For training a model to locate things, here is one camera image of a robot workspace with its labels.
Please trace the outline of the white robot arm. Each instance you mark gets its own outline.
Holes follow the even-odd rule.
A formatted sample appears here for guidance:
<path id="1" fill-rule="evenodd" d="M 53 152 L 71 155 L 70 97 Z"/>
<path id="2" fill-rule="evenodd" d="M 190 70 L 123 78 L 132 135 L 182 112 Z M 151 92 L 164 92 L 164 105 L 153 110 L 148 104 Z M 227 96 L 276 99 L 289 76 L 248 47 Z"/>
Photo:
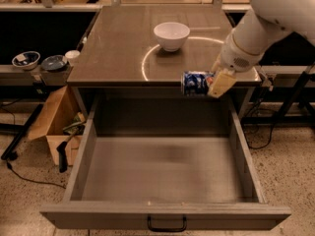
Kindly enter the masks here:
<path id="1" fill-rule="evenodd" d="M 208 95 L 221 97 L 274 43 L 296 32 L 315 45 L 315 0 L 249 0 L 250 9 L 226 37 L 211 71 Z"/>

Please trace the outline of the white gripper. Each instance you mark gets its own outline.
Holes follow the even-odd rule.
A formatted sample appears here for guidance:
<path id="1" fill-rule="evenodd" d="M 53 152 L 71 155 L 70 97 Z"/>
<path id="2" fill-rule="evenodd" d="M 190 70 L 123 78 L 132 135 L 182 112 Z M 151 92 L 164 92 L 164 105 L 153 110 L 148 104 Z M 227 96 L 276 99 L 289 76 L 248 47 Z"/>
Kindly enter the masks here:
<path id="1" fill-rule="evenodd" d="M 259 55 L 252 55 L 242 50 L 235 42 L 233 33 L 230 33 L 220 50 L 220 60 L 212 66 L 211 72 L 215 73 L 210 84 L 208 96 L 220 98 L 237 81 L 233 71 L 243 73 L 250 70 L 258 61 Z"/>

